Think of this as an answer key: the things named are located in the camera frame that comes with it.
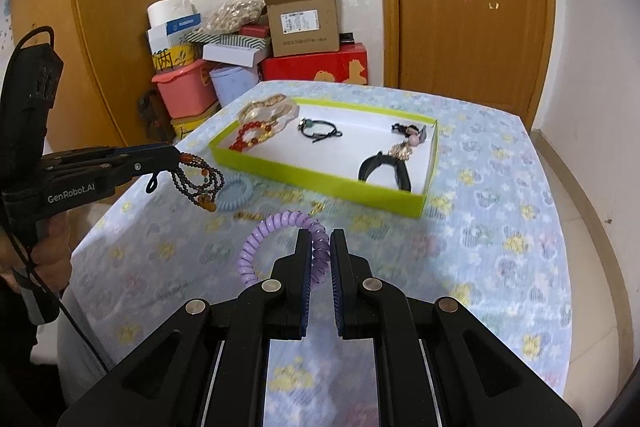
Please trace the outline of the person's left hand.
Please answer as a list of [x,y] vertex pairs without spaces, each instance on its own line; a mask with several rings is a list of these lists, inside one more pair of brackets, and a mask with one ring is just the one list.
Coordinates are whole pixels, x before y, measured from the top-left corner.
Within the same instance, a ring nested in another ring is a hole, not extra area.
[[[14,293],[20,292],[13,270],[23,268],[17,253],[14,251],[8,236],[1,231],[1,277]],[[72,276],[70,263],[70,219],[63,212],[44,222],[44,235],[32,250],[32,261],[36,265],[36,273],[51,291],[62,291]]]

